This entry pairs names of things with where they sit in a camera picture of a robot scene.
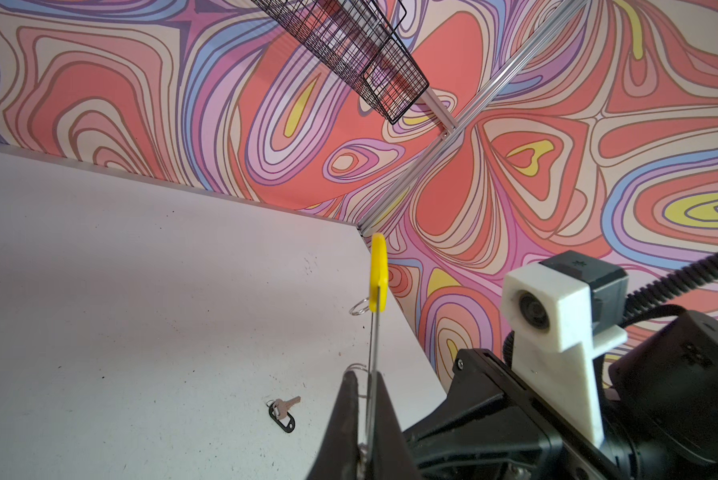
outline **colorful patterned wall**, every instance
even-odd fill
[[[457,114],[557,4],[405,0],[400,34]],[[3,143],[354,222],[439,132],[385,122],[249,0],[0,0]]]
[[[387,218],[392,292],[442,384],[500,351],[510,270],[575,249],[632,289],[718,250],[718,2],[594,0]],[[718,283],[678,302],[718,318]],[[660,329],[630,329],[617,355]]]

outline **white table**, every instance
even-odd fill
[[[36,156],[0,146],[0,478],[304,478],[366,361],[356,230]],[[444,391],[393,301],[381,344],[405,428]]]

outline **yellow plastic tag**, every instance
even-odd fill
[[[372,267],[370,268],[370,310],[383,312],[388,296],[388,248],[383,234],[372,236]]]

